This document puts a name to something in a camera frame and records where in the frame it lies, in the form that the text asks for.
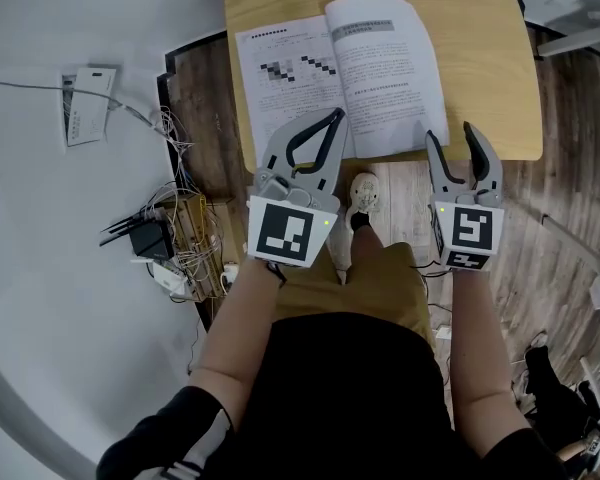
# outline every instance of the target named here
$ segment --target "khaki shorts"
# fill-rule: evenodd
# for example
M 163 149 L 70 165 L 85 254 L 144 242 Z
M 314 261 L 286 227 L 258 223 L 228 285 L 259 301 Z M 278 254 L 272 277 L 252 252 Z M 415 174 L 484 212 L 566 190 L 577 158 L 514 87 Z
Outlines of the khaki shorts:
M 409 244 L 393 244 L 353 264 L 343 285 L 324 246 L 311 268 L 283 269 L 287 283 L 278 295 L 276 320 L 360 313 L 411 329 L 433 347 L 424 284 L 414 265 Z

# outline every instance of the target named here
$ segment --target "open book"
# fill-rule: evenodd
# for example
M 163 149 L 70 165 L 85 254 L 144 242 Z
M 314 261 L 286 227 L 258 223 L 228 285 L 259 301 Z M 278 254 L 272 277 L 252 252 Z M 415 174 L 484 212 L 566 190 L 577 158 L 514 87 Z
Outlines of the open book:
M 448 145 L 436 57 L 415 9 L 336 0 L 325 11 L 236 34 L 258 165 L 276 129 L 328 107 L 349 117 L 344 158 L 423 149 L 429 129 Z

